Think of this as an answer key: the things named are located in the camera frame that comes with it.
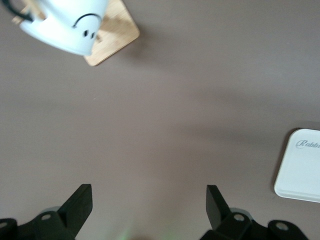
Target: black clamp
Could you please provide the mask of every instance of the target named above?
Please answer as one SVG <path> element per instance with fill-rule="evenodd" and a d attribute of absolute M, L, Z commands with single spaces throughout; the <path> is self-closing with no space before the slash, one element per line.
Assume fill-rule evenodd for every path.
<path fill-rule="evenodd" d="M 243 212 L 231 211 L 215 185 L 206 189 L 206 213 L 212 230 L 200 240 L 308 240 L 291 222 L 273 220 L 264 227 Z"/>
<path fill-rule="evenodd" d="M 13 218 L 0 219 L 0 240 L 74 240 L 92 207 L 91 185 L 82 184 L 58 211 L 43 212 L 20 226 Z"/>

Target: desk surface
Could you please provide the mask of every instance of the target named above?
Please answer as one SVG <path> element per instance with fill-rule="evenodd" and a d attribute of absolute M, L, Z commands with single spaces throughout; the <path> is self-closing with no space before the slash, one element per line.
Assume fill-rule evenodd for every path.
<path fill-rule="evenodd" d="M 318 239 L 320 204 L 273 184 L 288 132 L 320 128 L 320 2 L 125 3 L 141 36 L 97 67 L 0 9 L 0 217 L 25 223 L 91 183 L 77 240 L 198 240 L 214 184 Z"/>

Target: wooden base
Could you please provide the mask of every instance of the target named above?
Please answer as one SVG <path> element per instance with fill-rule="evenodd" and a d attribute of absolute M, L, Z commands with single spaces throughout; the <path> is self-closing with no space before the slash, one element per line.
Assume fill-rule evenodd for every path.
<path fill-rule="evenodd" d="M 90 66 L 97 66 L 131 43 L 140 32 L 122 0 L 109 0 L 92 55 L 85 56 Z"/>

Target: white box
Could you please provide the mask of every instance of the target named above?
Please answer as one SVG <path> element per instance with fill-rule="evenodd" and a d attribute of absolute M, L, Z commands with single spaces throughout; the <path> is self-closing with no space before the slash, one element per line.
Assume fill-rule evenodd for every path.
<path fill-rule="evenodd" d="M 320 131 L 302 128 L 291 134 L 274 191 L 283 198 L 320 203 Z"/>

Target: printed logo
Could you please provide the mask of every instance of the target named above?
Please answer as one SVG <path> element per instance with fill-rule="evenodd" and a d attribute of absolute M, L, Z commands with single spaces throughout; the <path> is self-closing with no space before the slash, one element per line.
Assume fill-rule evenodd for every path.
<path fill-rule="evenodd" d="M 297 149 L 303 149 L 304 147 L 318 149 L 318 148 L 320 148 L 320 143 L 309 142 L 308 140 L 300 140 L 295 144 L 295 147 Z"/>

